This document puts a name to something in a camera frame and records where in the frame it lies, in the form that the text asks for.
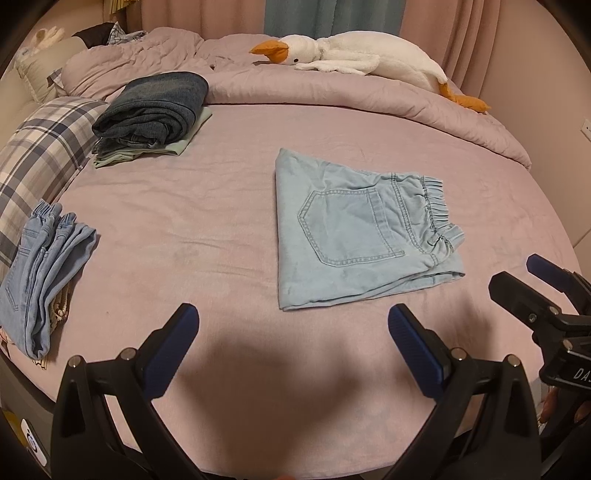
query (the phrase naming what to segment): teal curtain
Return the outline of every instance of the teal curtain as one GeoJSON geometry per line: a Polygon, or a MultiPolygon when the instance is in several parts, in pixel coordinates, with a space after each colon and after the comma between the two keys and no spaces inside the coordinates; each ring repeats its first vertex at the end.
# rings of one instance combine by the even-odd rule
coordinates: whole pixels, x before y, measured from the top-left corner
{"type": "Polygon", "coordinates": [[[398,35],[405,0],[267,0],[265,33],[330,37],[351,30],[398,35]]]}

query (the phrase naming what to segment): pink curtain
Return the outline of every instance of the pink curtain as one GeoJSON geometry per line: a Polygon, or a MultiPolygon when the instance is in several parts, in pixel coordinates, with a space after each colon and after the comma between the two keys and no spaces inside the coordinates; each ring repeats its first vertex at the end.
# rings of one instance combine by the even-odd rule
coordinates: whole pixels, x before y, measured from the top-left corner
{"type": "Polygon", "coordinates": [[[400,36],[426,51],[464,93],[478,96],[500,7],[501,0],[407,0],[400,36]]]}
{"type": "Polygon", "coordinates": [[[175,27],[203,38],[232,33],[262,33],[265,0],[141,0],[128,8],[128,22],[143,30],[175,27]]]}

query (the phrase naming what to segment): light blue denim pants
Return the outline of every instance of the light blue denim pants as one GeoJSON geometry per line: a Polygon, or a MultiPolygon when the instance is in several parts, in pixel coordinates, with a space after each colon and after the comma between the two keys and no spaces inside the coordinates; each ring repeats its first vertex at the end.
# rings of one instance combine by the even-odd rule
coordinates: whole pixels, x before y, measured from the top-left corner
{"type": "Polygon", "coordinates": [[[0,286],[0,325],[18,349],[41,359],[50,347],[50,303],[90,258],[96,231],[59,217],[61,205],[43,200],[22,231],[17,256],[0,286]]]}
{"type": "Polygon", "coordinates": [[[464,275],[440,180],[373,173],[281,149],[275,162],[279,305],[328,306],[464,275]]]}

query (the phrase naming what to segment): stitching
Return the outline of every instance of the stitching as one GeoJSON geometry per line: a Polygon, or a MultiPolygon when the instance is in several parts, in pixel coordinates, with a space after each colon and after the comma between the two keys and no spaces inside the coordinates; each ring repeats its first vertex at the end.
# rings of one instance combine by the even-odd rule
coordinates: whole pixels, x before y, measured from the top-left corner
{"type": "Polygon", "coordinates": [[[404,228],[406,229],[410,241],[413,243],[415,248],[419,250],[423,254],[427,254],[425,250],[419,245],[417,242],[417,238],[414,236],[413,229],[410,226],[410,216],[408,215],[408,210],[406,208],[406,204],[402,201],[402,195],[400,194],[400,188],[398,187],[398,177],[395,173],[390,175],[390,183],[392,184],[392,188],[394,189],[394,193],[396,194],[396,199],[398,200],[398,206],[402,211],[402,218],[404,219],[404,228]]]}
{"type": "Polygon", "coordinates": [[[437,230],[437,228],[435,227],[435,219],[433,218],[433,210],[431,209],[431,195],[429,194],[429,191],[427,190],[427,185],[425,184],[425,175],[421,175],[421,186],[423,187],[423,190],[425,191],[425,198],[427,199],[427,210],[429,213],[429,220],[431,222],[431,228],[433,229],[433,232],[437,235],[437,241],[433,244],[435,246],[435,244],[439,241],[439,240],[443,240],[445,242],[445,244],[452,250],[452,252],[454,251],[453,249],[453,245],[452,243],[449,241],[449,239],[442,235],[441,232],[439,230],[437,230]]]}
{"type": "Polygon", "coordinates": [[[378,225],[378,219],[375,216],[375,210],[374,210],[374,204],[371,201],[371,197],[369,196],[369,190],[367,191],[367,198],[368,198],[368,202],[369,202],[369,207],[371,208],[371,214],[374,216],[374,225],[375,225],[375,229],[378,231],[380,237],[382,237],[382,240],[384,241],[384,244],[386,245],[386,248],[388,249],[388,251],[393,254],[394,250],[392,250],[392,248],[390,247],[390,245],[388,244],[388,242],[386,241],[386,239],[384,238],[384,235],[382,234],[382,231],[379,229],[379,225],[378,225]]]}
{"type": "Polygon", "coordinates": [[[14,301],[14,298],[12,296],[12,293],[10,292],[10,288],[8,288],[8,285],[6,286],[6,296],[8,297],[8,301],[10,302],[10,305],[12,305],[12,310],[14,312],[17,312],[18,311],[17,303],[14,301]]]}
{"type": "MultiPolygon", "coordinates": [[[[36,260],[36,259],[39,258],[39,256],[42,257],[41,260],[39,260],[39,266],[38,267],[41,266],[41,264],[43,263],[43,260],[45,259],[45,256],[46,255],[47,255],[47,248],[46,247],[41,247],[39,249],[39,253],[37,254],[37,256],[35,258],[35,260],[36,260]]],[[[37,267],[37,269],[35,271],[35,276],[37,276],[38,267],[37,267]]],[[[25,330],[25,335],[24,335],[25,348],[31,348],[31,350],[33,349],[33,346],[30,345],[30,342],[28,341],[28,336],[26,335],[26,333],[27,333],[27,325],[29,324],[29,321],[28,321],[28,319],[29,319],[29,309],[31,307],[31,299],[33,297],[33,289],[35,287],[35,284],[34,284],[35,278],[34,277],[31,278],[31,274],[32,273],[33,272],[29,272],[29,275],[28,275],[28,283],[27,283],[27,287],[25,289],[25,295],[27,297],[27,302],[25,303],[25,310],[23,312],[24,315],[25,315],[25,325],[24,325],[24,330],[25,330]]]]}
{"type": "Polygon", "coordinates": [[[308,239],[310,245],[312,246],[312,248],[316,252],[318,259],[322,263],[324,263],[325,265],[329,265],[331,267],[342,267],[342,266],[352,265],[352,264],[370,263],[370,262],[374,262],[377,260],[384,260],[386,258],[402,257],[404,255],[404,251],[394,252],[390,248],[390,246],[385,242],[384,237],[380,232],[380,236],[382,236],[382,240],[384,240],[385,246],[388,248],[388,251],[391,252],[389,254],[373,255],[371,257],[350,258],[348,260],[333,260],[333,259],[325,256],[321,252],[318,243],[314,240],[314,236],[312,235],[312,232],[310,230],[308,223],[306,222],[305,217],[306,217],[306,214],[308,213],[310,206],[312,205],[312,202],[314,201],[314,198],[316,196],[326,196],[328,194],[335,194],[335,193],[345,194],[345,195],[363,195],[363,194],[367,195],[367,191],[365,189],[364,190],[333,189],[333,190],[325,190],[323,192],[318,192],[315,190],[312,193],[310,193],[310,195],[308,195],[307,200],[304,202],[304,205],[302,206],[302,208],[300,209],[300,212],[298,214],[298,221],[300,223],[300,226],[302,227],[302,230],[304,231],[304,234],[306,235],[306,238],[308,239]]]}

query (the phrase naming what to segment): plaid fabric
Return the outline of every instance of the plaid fabric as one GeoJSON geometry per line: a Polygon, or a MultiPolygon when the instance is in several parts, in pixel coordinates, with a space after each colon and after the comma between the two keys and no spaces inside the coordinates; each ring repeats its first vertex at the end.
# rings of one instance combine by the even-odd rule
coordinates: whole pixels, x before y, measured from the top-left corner
{"type": "Polygon", "coordinates": [[[145,30],[140,30],[138,32],[133,33],[125,33],[125,30],[121,28],[119,22],[115,22],[113,28],[111,28],[111,33],[109,34],[109,40],[107,45],[117,45],[119,43],[127,43],[133,40],[137,40],[138,38],[143,37],[146,35],[145,30]]]}
{"type": "Polygon", "coordinates": [[[57,69],[47,76],[47,86],[50,87],[51,85],[56,86],[58,97],[65,97],[67,95],[66,89],[61,82],[61,69],[57,69]]]}
{"type": "Polygon", "coordinates": [[[39,200],[53,202],[87,162],[101,100],[62,97],[25,120],[0,151],[0,281],[39,200]]]}

